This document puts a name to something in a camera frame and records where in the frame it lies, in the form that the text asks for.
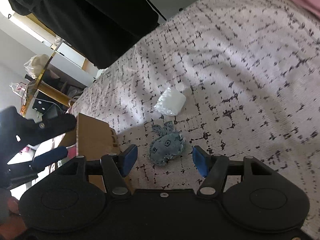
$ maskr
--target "toy eye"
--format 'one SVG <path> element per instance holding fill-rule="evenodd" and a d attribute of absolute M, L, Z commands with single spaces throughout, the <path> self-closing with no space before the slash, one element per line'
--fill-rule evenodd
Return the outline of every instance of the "toy eye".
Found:
<path fill-rule="evenodd" d="M 170 140 L 166 140 L 166 141 L 165 141 L 165 143 L 164 143 L 164 145 L 165 145 L 165 146 L 169 146 L 169 145 L 170 145 L 170 143 L 171 143 L 171 141 L 170 141 Z"/>

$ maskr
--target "blue fish plush toy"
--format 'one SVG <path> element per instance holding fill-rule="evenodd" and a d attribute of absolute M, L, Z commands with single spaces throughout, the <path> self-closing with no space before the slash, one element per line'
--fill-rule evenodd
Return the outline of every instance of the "blue fish plush toy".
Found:
<path fill-rule="evenodd" d="M 185 139 L 180 132 L 173 130 L 172 121 L 166 122 L 163 128 L 157 124 L 153 125 L 152 130 L 159 135 L 159 138 L 152 141 L 149 158 L 155 165 L 163 167 L 168 160 L 181 154 Z"/>

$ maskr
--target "bedsheet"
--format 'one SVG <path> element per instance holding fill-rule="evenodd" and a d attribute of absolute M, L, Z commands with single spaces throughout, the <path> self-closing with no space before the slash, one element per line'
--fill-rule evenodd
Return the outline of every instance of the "bedsheet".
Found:
<path fill-rule="evenodd" d="M 199 0 L 142 38 L 78 99 L 72 113 L 108 122 L 139 147 L 135 188 L 193 188 L 192 146 L 232 160 L 253 155 L 303 189 L 303 229 L 320 237 L 320 22 L 289 0 Z M 167 87 L 187 101 L 176 117 L 153 106 Z M 148 159 L 153 124 L 186 138 L 164 168 Z M 228 183 L 236 183 L 231 178 Z"/>

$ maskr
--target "white plastic package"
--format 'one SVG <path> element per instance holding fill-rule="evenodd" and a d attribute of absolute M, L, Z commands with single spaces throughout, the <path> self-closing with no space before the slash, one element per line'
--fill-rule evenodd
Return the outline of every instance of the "white plastic package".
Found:
<path fill-rule="evenodd" d="M 36 79 L 42 72 L 49 60 L 49 56 L 46 54 L 35 55 L 28 62 L 24 64 L 26 71 L 33 78 Z"/>
<path fill-rule="evenodd" d="M 175 116 L 181 111 L 186 97 L 175 88 L 167 88 L 159 97 L 154 108 L 161 114 Z"/>

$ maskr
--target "black garment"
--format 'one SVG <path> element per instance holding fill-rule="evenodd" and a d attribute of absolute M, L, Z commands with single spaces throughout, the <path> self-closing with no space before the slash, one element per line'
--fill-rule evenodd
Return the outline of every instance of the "black garment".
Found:
<path fill-rule="evenodd" d="M 33 13 L 99 69 L 109 67 L 154 30 L 158 14 L 146 0 L 9 0 L 20 15 Z"/>

